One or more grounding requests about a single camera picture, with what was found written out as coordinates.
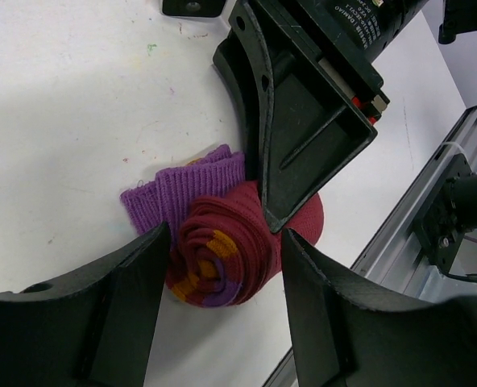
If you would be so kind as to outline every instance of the table surface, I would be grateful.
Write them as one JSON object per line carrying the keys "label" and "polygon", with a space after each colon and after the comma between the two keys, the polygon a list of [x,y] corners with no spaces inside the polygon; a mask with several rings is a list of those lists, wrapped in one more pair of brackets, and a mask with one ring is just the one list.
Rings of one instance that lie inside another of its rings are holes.
{"label": "table surface", "polygon": [[[218,144],[239,148],[211,64],[227,30],[164,17],[152,0],[0,2],[0,292],[130,242],[123,190]],[[375,66],[392,99],[379,136],[321,191],[318,248],[344,265],[465,108],[421,14]],[[260,386],[290,345],[280,275],[221,310],[165,291],[145,385]]]}

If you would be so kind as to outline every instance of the green mark on table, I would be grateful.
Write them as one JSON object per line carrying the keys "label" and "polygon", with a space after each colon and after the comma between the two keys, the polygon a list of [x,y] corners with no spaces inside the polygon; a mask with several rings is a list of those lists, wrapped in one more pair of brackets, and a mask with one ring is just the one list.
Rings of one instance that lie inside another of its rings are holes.
{"label": "green mark on table", "polygon": [[156,47],[158,47],[156,44],[148,44],[147,45],[147,54],[151,56],[152,50],[154,50]]}

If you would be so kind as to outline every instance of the white tabletop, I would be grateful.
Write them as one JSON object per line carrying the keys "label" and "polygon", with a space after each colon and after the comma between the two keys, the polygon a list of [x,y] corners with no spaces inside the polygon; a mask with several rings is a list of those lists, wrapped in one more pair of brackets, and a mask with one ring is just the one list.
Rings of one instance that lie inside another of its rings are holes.
{"label": "white tabletop", "polygon": [[[95,260],[135,232],[119,194],[217,144],[239,148],[211,57],[222,19],[156,1],[0,2],[0,291]],[[357,255],[464,110],[422,15],[375,63],[379,137],[322,191],[318,247]],[[281,276],[246,305],[160,307],[147,386],[260,386],[290,347]]]}

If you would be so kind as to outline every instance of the gray wall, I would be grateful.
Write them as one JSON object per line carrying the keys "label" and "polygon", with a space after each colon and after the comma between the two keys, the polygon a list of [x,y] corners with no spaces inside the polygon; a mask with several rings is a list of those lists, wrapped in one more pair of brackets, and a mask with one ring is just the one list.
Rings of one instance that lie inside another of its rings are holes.
{"label": "gray wall", "polygon": [[[430,0],[423,8],[436,40],[442,23],[442,3]],[[459,35],[452,44],[439,46],[462,99],[467,106],[477,105],[477,32]]]}

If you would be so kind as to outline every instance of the black cylinder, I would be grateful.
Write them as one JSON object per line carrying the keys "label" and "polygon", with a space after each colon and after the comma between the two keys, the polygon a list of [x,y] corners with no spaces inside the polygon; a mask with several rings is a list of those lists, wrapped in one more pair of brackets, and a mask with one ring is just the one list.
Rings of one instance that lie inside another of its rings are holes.
{"label": "black cylinder", "polygon": [[429,0],[320,0],[373,61]]}
{"label": "black cylinder", "polygon": [[450,192],[459,224],[466,229],[477,228],[477,175],[459,178]]}

